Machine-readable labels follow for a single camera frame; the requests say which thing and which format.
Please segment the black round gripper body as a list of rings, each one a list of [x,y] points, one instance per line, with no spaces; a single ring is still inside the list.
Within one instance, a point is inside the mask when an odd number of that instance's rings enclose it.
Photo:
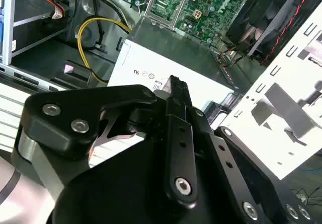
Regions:
[[[242,223],[214,162],[195,155],[197,204],[186,210],[163,189],[163,145],[145,141],[73,179],[61,193],[53,223]]]

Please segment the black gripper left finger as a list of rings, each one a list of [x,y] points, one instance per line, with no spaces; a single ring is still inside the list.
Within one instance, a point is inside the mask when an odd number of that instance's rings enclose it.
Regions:
[[[142,85],[114,86],[31,95],[25,102],[16,148],[32,165],[32,146],[41,147],[64,183],[90,170],[90,151],[108,141],[144,133],[165,148],[163,189],[177,206],[197,203],[192,125],[179,78],[170,76],[166,99]]]

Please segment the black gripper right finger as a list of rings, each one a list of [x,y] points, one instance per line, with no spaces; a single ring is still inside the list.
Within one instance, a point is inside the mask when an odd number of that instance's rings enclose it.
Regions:
[[[212,130],[202,111],[192,106],[188,86],[180,82],[183,102],[199,149],[216,171],[227,203],[220,223],[315,223],[299,199],[228,128]]]

